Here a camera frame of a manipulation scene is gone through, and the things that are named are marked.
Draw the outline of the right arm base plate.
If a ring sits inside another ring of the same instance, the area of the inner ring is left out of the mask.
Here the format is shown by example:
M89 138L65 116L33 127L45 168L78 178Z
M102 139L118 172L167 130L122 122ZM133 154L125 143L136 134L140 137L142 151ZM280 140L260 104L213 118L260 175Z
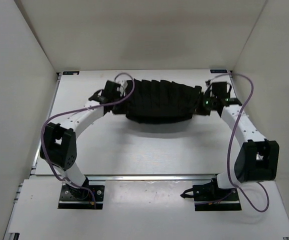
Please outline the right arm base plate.
M238 192L235 188L221 189L212 182L193 185L185 190L182 198L194 200L196 212L224 212L241 211L241 203Z

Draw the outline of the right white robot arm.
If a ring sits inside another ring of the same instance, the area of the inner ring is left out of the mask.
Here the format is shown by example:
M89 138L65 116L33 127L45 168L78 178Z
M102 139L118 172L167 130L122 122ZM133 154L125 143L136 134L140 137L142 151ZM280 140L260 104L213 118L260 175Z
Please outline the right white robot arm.
M216 183L208 188L209 196L221 200L227 189L246 182L272 181L276 178L280 146L261 134L244 111L241 101L232 93L228 82L206 83L202 109L216 111L231 129L229 142L237 140L240 150L234 164L226 163L226 172L216 176Z

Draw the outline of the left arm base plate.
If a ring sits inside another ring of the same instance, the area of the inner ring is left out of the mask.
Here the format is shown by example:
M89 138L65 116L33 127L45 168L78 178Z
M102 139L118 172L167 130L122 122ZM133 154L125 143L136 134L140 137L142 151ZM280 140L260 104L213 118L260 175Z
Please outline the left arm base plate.
M73 188L64 183L59 194L58 208L67 210L102 210L105 182L90 181L88 187L92 191L95 201L89 191Z

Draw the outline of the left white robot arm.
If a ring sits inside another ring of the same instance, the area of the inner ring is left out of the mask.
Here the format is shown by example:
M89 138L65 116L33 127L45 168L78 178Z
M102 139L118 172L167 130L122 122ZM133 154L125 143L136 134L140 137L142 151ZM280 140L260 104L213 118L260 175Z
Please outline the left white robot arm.
M135 81L108 80L82 108L50 117L41 129L40 157L49 165L54 176L71 187L77 199L89 194L89 180L82 174L77 160L77 139L96 120L126 101L135 89Z

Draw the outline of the black pleated skirt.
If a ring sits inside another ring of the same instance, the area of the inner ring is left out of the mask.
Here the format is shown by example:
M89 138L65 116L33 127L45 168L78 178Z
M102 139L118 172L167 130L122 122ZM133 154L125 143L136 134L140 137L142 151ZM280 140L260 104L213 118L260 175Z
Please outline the black pleated skirt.
M172 124L192 119L202 87L168 80L135 80L134 91L123 101L125 117L139 124Z

